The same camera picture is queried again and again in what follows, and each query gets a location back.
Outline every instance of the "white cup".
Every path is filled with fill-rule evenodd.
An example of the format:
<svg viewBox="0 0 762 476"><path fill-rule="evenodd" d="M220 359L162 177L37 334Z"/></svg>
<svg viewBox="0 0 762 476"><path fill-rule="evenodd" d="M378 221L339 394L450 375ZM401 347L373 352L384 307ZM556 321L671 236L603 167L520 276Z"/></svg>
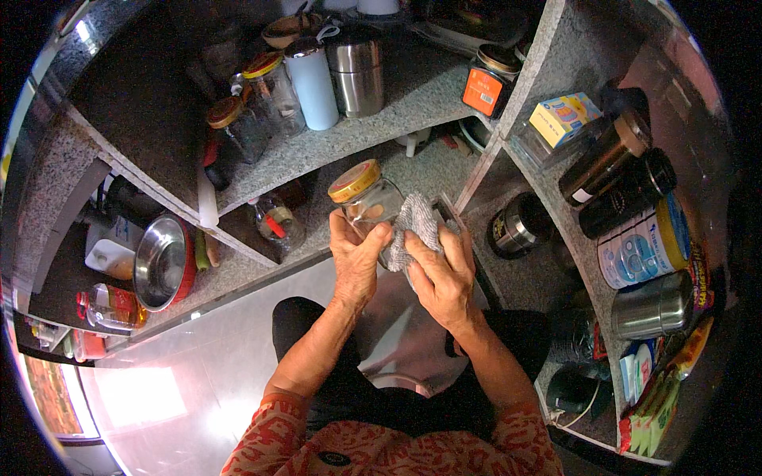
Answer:
<svg viewBox="0 0 762 476"><path fill-rule="evenodd" d="M399 12L399 0L357 0L357 11L366 15L391 15Z"/></svg>

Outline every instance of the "cable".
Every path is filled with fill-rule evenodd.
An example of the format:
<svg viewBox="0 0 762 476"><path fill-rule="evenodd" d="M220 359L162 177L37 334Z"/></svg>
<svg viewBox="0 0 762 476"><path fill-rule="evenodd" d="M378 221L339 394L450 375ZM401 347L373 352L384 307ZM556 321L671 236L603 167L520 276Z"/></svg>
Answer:
<svg viewBox="0 0 762 476"><path fill-rule="evenodd" d="M567 423L564 426L559 426L559 428L569 428L571 425L577 423L580 418L582 418L588 411L590 411L590 408L593 406L593 402L595 401L595 398L598 395L598 389L600 388L600 380L598 381L598 385L595 386L595 392L593 392L593 397L590 399L590 403L588 404L588 407L584 409L582 413L580 413L574 420L571 421L571 423Z"/></svg>

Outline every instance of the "orange label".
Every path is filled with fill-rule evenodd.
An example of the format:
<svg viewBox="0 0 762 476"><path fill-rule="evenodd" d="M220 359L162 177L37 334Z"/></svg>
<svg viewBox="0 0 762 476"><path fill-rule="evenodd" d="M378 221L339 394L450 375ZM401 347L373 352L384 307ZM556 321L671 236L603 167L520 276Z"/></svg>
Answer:
<svg viewBox="0 0 762 476"><path fill-rule="evenodd" d="M488 116L495 110L503 85L495 78L478 69L472 69L463 93L463 102Z"/></svg>

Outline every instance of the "yellow box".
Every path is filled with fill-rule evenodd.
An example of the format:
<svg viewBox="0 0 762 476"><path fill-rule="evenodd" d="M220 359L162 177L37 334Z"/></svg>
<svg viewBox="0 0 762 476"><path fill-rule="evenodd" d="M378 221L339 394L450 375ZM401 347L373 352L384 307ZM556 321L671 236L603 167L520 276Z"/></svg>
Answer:
<svg viewBox="0 0 762 476"><path fill-rule="evenodd" d="M543 101L534 108L530 124L555 148L568 142L582 126L603 116L585 93Z"/></svg>

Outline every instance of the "elderly woman's hand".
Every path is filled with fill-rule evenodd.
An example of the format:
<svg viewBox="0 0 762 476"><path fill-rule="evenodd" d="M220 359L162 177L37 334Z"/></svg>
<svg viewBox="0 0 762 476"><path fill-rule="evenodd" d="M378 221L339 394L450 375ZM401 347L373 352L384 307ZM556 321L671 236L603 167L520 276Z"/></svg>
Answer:
<svg viewBox="0 0 762 476"><path fill-rule="evenodd" d="M364 306L376 292L376 261L392 240L392 226L379 223L363 241L340 209L331 212L329 220L336 266L334 298L348 305Z"/></svg>

